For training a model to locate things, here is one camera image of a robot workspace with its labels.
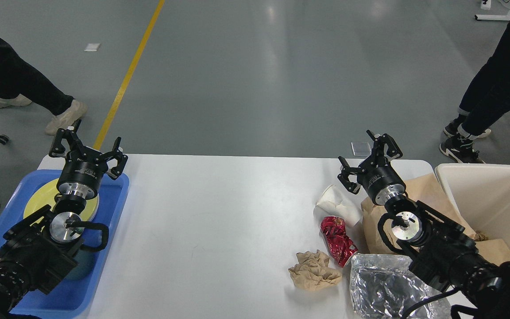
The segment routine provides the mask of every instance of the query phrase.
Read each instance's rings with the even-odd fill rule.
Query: blue tray
[[[61,170],[37,170],[21,180],[0,216],[0,247],[5,243],[3,234],[23,219],[23,210],[29,198],[44,184],[58,178],[60,174]],[[83,313],[96,292],[97,283],[125,205],[128,188],[127,175],[122,174],[116,180],[104,176],[99,190],[100,202],[93,222],[101,222],[109,226],[108,246],[98,253],[81,251],[76,258],[80,262],[79,266],[53,291],[48,295],[38,290],[27,293],[11,313],[36,315],[42,319],[71,319]],[[82,236],[87,245],[97,246],[100,243],[97,231],[84,232]]]

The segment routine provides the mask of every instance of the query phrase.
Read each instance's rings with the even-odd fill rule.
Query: yellow floor line
[[[143,39],[141,39],[139,48],[137,48],[137,52],[135,52],[133,61],[131,62],[131,65],[129,65],[129,70],[127,70],[127,73],[125,74],[125,78],[123,79],[123,82],[121,83],[121,87],[119,88],[119,91],[117,91],[115,100],[113,101],[113,104],[112,104],[111,108],[109,109],[108,115],[105,118],[103,125],[101,126],[100,133],[97,135],[96,141],[93,143],[94,149],[99,150],[101,148],[101,144],[104,142],[105,135],[108,133],[109,126],[111,125],[113,119],[115,118],[115,114],[117,113],[119,104],[121,103],[121,100],[123,99],[123,96],[125,95],[125,90],[127,89],[129,82],[131,81],[131,77],[133,77],[135,68],[137,67],[137,64],[139,63],[141,54],[143,53],[143,50],[145,49],[145,46],[147,45],[148,38],[151,35],[152,29],[155,26],[158,14],[160,13],[160,10],[162,9],[163,5],[164,5],[164,0],[160,0],[158,2],[158,5],[156,6],[155,12],[152,15],[149,25],[147,26],[147,30],[145,31],[145,34],[143,35]]]

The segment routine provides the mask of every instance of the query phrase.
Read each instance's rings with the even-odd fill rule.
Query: sneaker
[[[83,117],[88,111],[88,106],[81,101],[73,100],[70,107],[60,115],[55,115],[46,128],[44,129],[45,134],[55,135],[59,128],[67,129],[77,119]]]
[[[456,124],[455,121],[451,121],[446,127],[444,128],[444,134],[448,137],[452,137],[458,133],[458,126],[460,123]],[[491,129],[487,128],[481,135],[478,135],[478,139],[483,139],[484,137],[489,136],[491,134]]]
[[[485,162],[479,158],[479,151],[474,151],[472,147],[465,149],[456,148],[452,145],[452,138],[441,143],[439,148],[442,154],[453,159],[456,163],[485,164]]]
[[[27,106],[30,103],[32,103],[32,101],[21,94],[14,99],[2,99],[0,97],[0,109],[4,109],[9,106]]]

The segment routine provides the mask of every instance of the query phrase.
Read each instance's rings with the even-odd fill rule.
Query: aluminum foil
[[[409,271],[407,256],[356,254],[351,259],[350,293],[354,311],[365,319],[401,317],[424,298],[440,292]],[[420,307],[409,318],[449,319],[450,303],[440,299]]]

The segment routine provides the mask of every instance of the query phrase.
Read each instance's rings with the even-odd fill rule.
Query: white bin
[[[510,165],[441,164],[435,171],[468,224],[510,248]]]

